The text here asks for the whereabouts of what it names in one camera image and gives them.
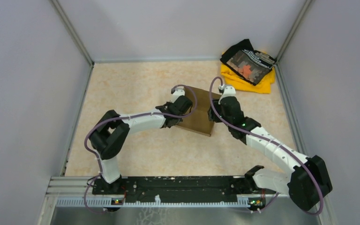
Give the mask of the brown cardboard box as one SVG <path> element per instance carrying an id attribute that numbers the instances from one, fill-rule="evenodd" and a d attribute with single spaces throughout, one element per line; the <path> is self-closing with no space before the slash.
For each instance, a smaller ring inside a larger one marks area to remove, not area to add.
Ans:
<path id="1" fill-rule="evenodd" d="M 197 98 L 196 110 L 190 116 L 183 118 L 183 121 L 176 126 L 197 134 L 211 136 L 215 123 L 210 121 L 208 117 L 210 108 L 209 92 L 195 87 L 190 88 Z"/>

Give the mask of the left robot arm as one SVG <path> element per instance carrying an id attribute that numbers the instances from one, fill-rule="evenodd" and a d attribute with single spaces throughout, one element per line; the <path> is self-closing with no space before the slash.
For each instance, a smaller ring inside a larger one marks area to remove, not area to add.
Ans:
<path id="1" fill-rule="evenodd" d="M 86 150 L 97 158 L 104 189 L 110 194 L 121 190 L 117 155 L 129 135 L 178 125 L 190 115 L 192 106 L 192 101 L 182 95 L 140 114 L 121 115 L 114 110 L 107 111 L 84 140 Z"/>

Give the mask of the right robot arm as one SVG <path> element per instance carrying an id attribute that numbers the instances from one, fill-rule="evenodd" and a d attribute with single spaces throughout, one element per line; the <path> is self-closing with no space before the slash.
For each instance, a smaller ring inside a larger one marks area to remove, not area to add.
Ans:
<path id="1" fill-rule="evenodd" d="M 309 215 L 319 215 L 324 197 L 333 190 L 325 161 L 315 155 L 296 152 L 272 136 L 259 122 L 244 116 L 236 97 L 210 98 L 208 117 L 222 122 L 231 135 L 245 145 L 261 152 L 282 172 L 256 165 L 245 173 L 245 187 L 250 193 L 261 189 L 284 194 Z"/>

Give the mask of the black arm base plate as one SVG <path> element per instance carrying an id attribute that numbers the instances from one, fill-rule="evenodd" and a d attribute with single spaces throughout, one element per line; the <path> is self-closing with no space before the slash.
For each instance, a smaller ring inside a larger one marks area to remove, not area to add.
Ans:
<path id="1" fill-rule="evenodd" d="M 130 176 L 112 184 L 98 178 L 95 195 L 123 195 L 127 203 L 234 203 L 238 195 L 262 195 L 262 190 L 244 176 Z"/>

